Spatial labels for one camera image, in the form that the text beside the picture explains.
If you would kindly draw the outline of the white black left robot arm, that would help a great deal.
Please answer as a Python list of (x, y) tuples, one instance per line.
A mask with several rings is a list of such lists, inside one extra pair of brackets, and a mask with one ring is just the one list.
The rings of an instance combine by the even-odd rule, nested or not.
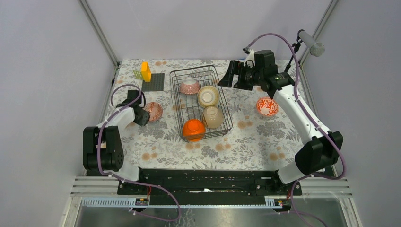
[(127, 98), (97, 126), (83, 130), (83, 167), (87, 171), (129, 181), (129, 189), (142, 194), (147, 182), (140, 177), (140, 168), (124, 162), (122, 130), (134, 123), (145, 126), (150, 114), (144, 109), (146, 99), (140, 90), (129, 90)]

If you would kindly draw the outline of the white bowl red floral pattern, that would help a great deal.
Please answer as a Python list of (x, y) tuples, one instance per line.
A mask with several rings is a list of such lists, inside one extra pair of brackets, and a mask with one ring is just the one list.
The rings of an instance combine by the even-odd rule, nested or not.
[(265, 117), (273, 117), (279, 112), (279, 105), (269, 97), (260, 98), (256, 103), (256, 108)]

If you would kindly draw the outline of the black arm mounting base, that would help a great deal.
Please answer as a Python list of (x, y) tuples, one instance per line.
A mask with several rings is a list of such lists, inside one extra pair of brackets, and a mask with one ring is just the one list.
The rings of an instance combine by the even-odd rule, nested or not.
[(142, 169), (139, 183), (111, 177), (78, 177), (74, 193), (88, 205), (138, 208), (282, 208), (292, 193), (328, 198), (335, 183), (309, 178), (276, 188), (271, 171)]

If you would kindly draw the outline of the blue zigzag orange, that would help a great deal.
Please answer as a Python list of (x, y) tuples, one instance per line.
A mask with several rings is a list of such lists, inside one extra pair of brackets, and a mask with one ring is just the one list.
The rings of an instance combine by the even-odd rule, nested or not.
[(149, 112), (149, 122), (158, 121), (163, 114), (162, 106), (157, 102), (150, 102), (144, 106), (144, 110)]

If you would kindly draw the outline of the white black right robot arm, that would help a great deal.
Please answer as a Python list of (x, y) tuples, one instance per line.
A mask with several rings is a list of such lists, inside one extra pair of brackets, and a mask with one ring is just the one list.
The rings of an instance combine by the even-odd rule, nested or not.
[(303, 104), (292, 77), (287, 72), (278, 72), (273, 51), (250, 50), (244, 62), (231, 60), (219, 86), (242, 90), (260, 86), (287, 114), (301, 137), (303, 147), (294, 161), (274, 174), (271, 182), (274, 193), (283, 195), (290, 189), (290, 183), (338, 162), (342, 134), (332, 132)]

